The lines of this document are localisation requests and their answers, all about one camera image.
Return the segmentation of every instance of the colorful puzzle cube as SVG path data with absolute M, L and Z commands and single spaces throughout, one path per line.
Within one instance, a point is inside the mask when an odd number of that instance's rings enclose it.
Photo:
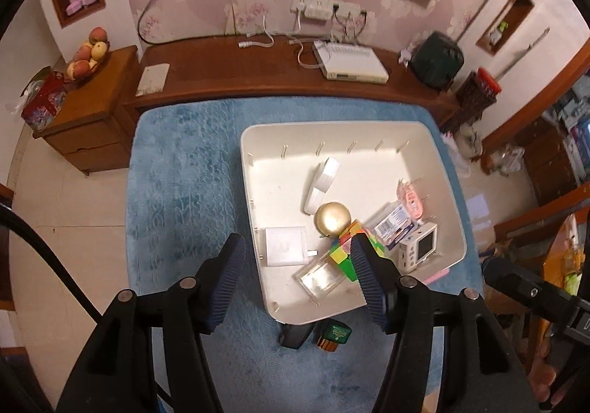
M 364 233 L 369 238 L 371 245 L 375 248 L 375 251 L 380 257 L 385 257 L 387 249 L 377 240 L 370 231 L 365 229 L 362 224 L 355 220 L 350 226 L 344 230 L 338 240 L 336 240 L 330 248 L 330 257 L 336 262 L 338 267 L 344 272 L 350 281 L 356 281 L 355 269 L 352 266 L 350 260 L 350 240 L 357 233 Z

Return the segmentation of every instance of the wooden tv stand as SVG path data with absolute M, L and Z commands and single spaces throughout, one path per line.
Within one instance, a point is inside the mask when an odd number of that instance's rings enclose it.
M 398 55 L 382 49 L 375 53 L 389 72 L 385 85 L 326 80 L 320 69 L 305 69 L 297 63 L 298 45 L 277 37 L 272 48 L 241 49 L 245 37 L 210 37 L 157 45 L 147 49 L 141 67 L 169 63 L 164 90 L 134 97 L 125 103 L 137 120 L 146 110 L 200 100 L 263 96 L 348 97 L 416 104 L 426 108 L 438 125 L 458 110 L 451 94 L 418 82 L 398 63 Z M 266 36 L 249 38 L 267 42 Z M 306 44 L 302 62 L 317 63 L 311 44 Z

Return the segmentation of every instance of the red box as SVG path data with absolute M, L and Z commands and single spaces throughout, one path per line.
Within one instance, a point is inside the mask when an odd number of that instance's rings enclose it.
M 31 79 L 23 91 L 28 95 L 21 117 L 35 131 L 47 128 L 61 110 L 66 98 L 64 75 L 45 67 Z

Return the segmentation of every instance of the blue fabric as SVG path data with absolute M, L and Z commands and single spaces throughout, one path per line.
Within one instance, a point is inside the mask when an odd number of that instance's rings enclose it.
M 293 121 L 415 120 L 431 131 L 457 200 L 467 256 L 431 285 L 458 293 L 482 291 L 465 200 L 438 128 L 412 105 L 340 98 L 271 97 L 217 100 L 150 110 L 139 121 L 129 167 L 127 256 L 131 288 L 167 289 L 216 256 L 231 232 L 251 244 L 240 163 L 240 136 L 250 125 Z M 280 328 L 264 310 L 254 254 L 248 256 L 225 322 L 203 343 L 226 413 L 370 411 L 391 354 L 384 335 L 361 308 L 337 317 L 352 328 L 335 353 L 311 340 L 282 348 Z M 166 385 L 161 331 L 155 331 L 156 378 Z M 442 332 L 435 332 L 428 391 L 440 382 Z

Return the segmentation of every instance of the small white digital camera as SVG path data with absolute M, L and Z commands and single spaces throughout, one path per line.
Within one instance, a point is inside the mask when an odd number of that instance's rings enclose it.
M 398 270 L 407 274 L 416 269 L 437 248 L 437 230 L 435 223 L 424 223 L 409 233 L 398 244 Z

